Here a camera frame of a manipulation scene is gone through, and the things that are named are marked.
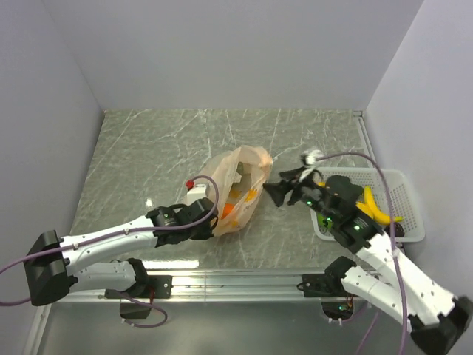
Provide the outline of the orange translucent plastic bag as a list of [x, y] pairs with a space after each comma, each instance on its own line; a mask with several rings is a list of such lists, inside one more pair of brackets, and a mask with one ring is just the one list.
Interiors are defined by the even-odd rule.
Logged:
[[[199, 175], [210, 177], [217, 185], [206, 179], [196, 183], [207, 183], [208, 198], [217, 204], [218, 222], [214, 236], [235, 233], [243, 229], [251, 219], [273, 166], [273, 159], [261, 146], [241, 146], [211, 158]], [[222, 218], [226, 203], [235, 205], [232, 213]]]

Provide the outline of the bright green apple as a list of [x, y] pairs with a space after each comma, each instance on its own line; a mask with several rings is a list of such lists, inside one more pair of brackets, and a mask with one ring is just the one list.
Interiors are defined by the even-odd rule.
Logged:
[[330, 217], [322, 217], [322, 216], [319, 216], [318, 217], [318, 222], [325, 228], [327, 229], [331, 229], [332, 228], [332, 224], [333, 224], [333, 221]]

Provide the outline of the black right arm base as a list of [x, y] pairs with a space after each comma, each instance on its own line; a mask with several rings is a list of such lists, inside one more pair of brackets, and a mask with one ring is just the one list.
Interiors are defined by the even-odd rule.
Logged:
[[365, 301], [356, 302], [353, 294], [345, 291], [339, 281], [327, 274], [303, 274], [296, 288], [303, 293], [304, 298], [321, 300], [322, 314], [328, 322], [342, 325], [368, 309]]

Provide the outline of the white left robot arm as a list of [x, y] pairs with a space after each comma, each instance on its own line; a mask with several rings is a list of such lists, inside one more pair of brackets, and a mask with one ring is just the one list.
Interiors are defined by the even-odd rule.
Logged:
[[97, 288], [141, 297], [149, 288], [142, 262], [131, 258], [112, 269], [107, 260], [131, 251], [207, 240], [213, 236], [217, 219], [214, 203], [202, 197], [189, 206], [160, 206], [103, 231], [66, 237], [46, 231], [34, 242], [24, 262], [30, 302], [48, 305], [70, 293]]

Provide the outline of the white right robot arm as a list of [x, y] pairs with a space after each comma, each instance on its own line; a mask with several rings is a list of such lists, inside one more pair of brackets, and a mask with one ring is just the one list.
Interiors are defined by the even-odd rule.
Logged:
[[324, 271], [320, 297], [345, 292], [363, 298], [398, 321], [425, 354], [447, 354], [472, 321], [472, 301], [458, 297], [421, 271], [368, 214], [357, 207], [362, 188], [333, 175], [317, 183], [305, 168], [280, 173], [264, 190], [276, 206], [302, 202], [328, 220], [342, 247], [372, 266], [371, 275], [355, 261], [339, 257]]

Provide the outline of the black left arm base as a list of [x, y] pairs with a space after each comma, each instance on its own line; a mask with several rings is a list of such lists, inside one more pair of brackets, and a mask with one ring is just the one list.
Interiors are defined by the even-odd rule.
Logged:
[[[169, 318], [157, 301], [171, 297], [172, 280], [171, 275], [154, 275], [149, 277], [147, 284], [130, 292], [106, 289], [104, 297], [108, 300], [120, 301], [119, 311], [122, 323], [135, 328], [157, 328], [164, 325]], [[162, 319], [155, 324], [144, 324], [143, 321], [152, 315], [152, 311], [161, 314]]]

